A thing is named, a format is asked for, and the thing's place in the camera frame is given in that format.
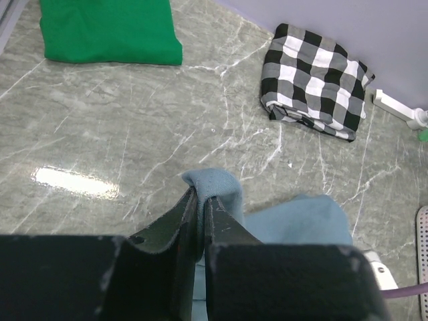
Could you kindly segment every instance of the perforated metal panel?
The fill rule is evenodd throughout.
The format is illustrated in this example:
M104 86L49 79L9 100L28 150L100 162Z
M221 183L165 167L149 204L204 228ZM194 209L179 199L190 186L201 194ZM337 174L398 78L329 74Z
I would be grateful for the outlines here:
M428 206L422 207L416 220L419 283L428 282ZM421 294L422 320L428 320L428 293Z

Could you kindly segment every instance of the marble floor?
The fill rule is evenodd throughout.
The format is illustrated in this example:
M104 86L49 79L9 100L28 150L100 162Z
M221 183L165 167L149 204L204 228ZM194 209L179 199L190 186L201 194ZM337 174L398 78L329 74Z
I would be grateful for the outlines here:
M415 284L428 147L371 93L353 143L270 122L258 94L272 35L211 0L171 5L181 67L70 65L43 58L30 0L0 56L0 233L128 235L184 193L181 173L224 167L248 213L330 195L355 244ZM420 320L417 297L389 304L395 320Z

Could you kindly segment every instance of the blue cloth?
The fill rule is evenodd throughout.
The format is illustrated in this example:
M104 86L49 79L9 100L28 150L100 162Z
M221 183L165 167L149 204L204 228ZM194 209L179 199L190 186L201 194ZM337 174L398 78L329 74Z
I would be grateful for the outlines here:
M188 171L183 179L197 191L200 247L203 245L203 206L208 198L214 196L220 198L233 218L264 243L352 245L346 214L327 195L299 195L290 202L264 209L244 219L242 186L229 172L221 169ZM202 259L195 270L192 321L208 320L203 263Z

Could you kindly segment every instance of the green object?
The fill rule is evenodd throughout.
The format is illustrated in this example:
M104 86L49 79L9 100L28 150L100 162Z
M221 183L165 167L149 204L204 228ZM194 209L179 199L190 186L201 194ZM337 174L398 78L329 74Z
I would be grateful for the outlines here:
M421 142L428 142L428 129L422 130L419 133L419 140Z
M169 0L40 0L45 57L181 65Z

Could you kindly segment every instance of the white pipe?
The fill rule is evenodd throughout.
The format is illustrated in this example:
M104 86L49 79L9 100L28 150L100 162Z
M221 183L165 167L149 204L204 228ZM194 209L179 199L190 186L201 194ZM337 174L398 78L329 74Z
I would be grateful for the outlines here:
M413 130L428 128L428 112L420 108L411 109L384 94L380 89L374 93L373 104L404 120Z

